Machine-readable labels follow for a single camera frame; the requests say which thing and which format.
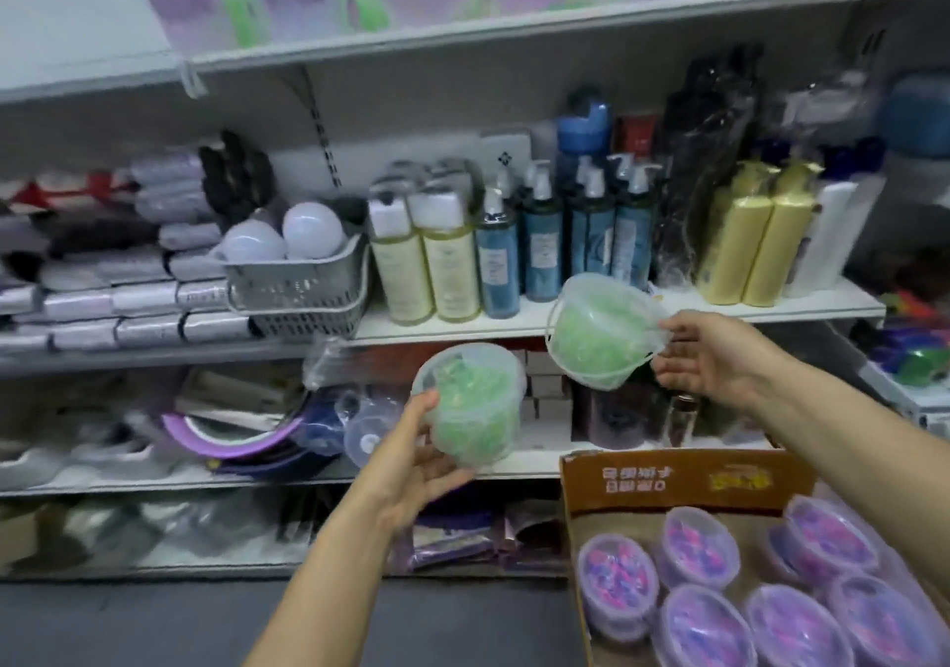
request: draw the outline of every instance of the purple round tray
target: purple round tray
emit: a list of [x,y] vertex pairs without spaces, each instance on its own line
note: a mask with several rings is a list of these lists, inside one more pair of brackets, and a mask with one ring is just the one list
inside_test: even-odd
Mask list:
[[240,459],[241,457],[250,457],[279,444],[287,439],[287,437],[300,426],[302,418],[294,417],[273,432],[268,432],[265,435],[244,440],[243,442],[235,442],[232,445],[219,445],[215,442],[208,441],[201,434],[192,429],[181,414],[162,414],[161,421],[164,423],[165,429],[168,431],[168,434],[171,435],[172,439],[188,451],[194,452],[202,457],[234,460]]

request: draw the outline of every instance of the gray floor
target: gray floor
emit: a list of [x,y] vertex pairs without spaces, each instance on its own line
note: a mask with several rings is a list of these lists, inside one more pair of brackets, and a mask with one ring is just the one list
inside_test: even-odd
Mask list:
[[[0,585],[0,664],[239,665],[283,582]],[[387,580],[365,667],[581,667],[561,582]]]

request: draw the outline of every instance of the round container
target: round container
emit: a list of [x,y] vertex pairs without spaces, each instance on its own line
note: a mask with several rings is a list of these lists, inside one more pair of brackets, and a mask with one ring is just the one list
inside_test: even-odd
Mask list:
[[828,590],[828,609],[848,634],[858,664],[937,667],[940,644],[900,592],[876,577],[846,575]]
[[373,457],[375,448],[399,421],[399,411],[380,406],[360,409],[347,421],[343,434],[343,450],[362,469]]
[[650,631],[659,579],[635,541],[616,534],[587,541],[577,556],[577,578],[587,619],[601,635],[630,643]]
[[548,317],[551,358],[572,379],[616,389],[670,341],[658,323],[667,313],[646,292],[610,277],[584,274],[564,284]]
[[874,572],[879,557],[861,530],[824,500],[796,496],[785,509],[786,556],[802,580],[821,586],[842,574]]
[[692,582],[723,590],[739,574],[739,547],[718,519],[695,507],[670,510],[656,550],[657,571],[669,589]]
[[458,464],[491,465],[514,449],[527,378],[510,351],[480,343],[441,351],[412,383],[413,394],[428,389],[440,395],[429,414],[432,443]]
[[786,546],[786,532],[784,524],[769,527],[762,533],[760,546],[762,554],[772,568],[772,577],[777,581],[789,584],[804,584],[801,576],[789,563],[789,548]]
[[746,600],[745,613],[763,667],[854,665],[854,651],[841,625],[793,587],[759,587]]
[[753,632],[719,592],[683,584],[659,610],[653,635],[662,667],[755,667]]

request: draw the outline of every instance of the gray basket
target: gray basket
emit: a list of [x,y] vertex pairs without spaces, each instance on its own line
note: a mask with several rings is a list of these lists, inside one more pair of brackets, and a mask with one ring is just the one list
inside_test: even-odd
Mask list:
[[360,296],[364,234],[329,259],[225,264],[232,309],[241,313],[351,307]]
[[[358,258],[358,261],[353,261],[354,255]],[[228,290],[228,306],[234,313],[251,317],[255,325],[257,325],[257,328],[267,337],[307,340],[313,334],[328,334],[349,339],[356,334],[356,329],[359,327],[360,320],[363,318],[363,313],[366,311],[367,302],[369,301],[371,269],[370,249],[366,239],[354,238],[350,241],[347,251],[340,254],[337,259],[354,264],[355,267],[352,277],[353,281],[358,285],[358,288],[355,293],[349,289],[345,292],[346,295],[352,296],[349,302],[339,304],[341,295],[328,293],[322,301],[324,303],[330,302],[330,306],[244,310],[240,308],[239,302],[236,299],[236,286],[232,284]],[[279,266],[291,267],[294,265],[304,265],[305,268],[311,268],[321,264],[322,263],[319,262],[288,262],[286,265]],[[249,265],[235,266],[238,269],[246,269]],[[306,292],[297,292],[298,301],[303,293],[305,293],[309,299],[315,299],[317,291],[314,285],[319,277],[314,277],[315,271],[313,270],[307,269],[303,270],[303,272],[308,273],[308,275],[301,279],[292,279],[288,277],[290,272],[283,270],[283,281],[280,284],[275,283],[274,280],[271,281],[270,295],[272,298],[281,292],[287,293],[289,297],[292,297],[294,295],[294,286],[301,284],[306,285],[308,290]],[[261,281],[261,275],[262,273],[256,275],[258,282]],[[348,281],[349,280],[343,279],[338,275],[331,279],[323,280],[322,283],[325,285],[340,286]]]

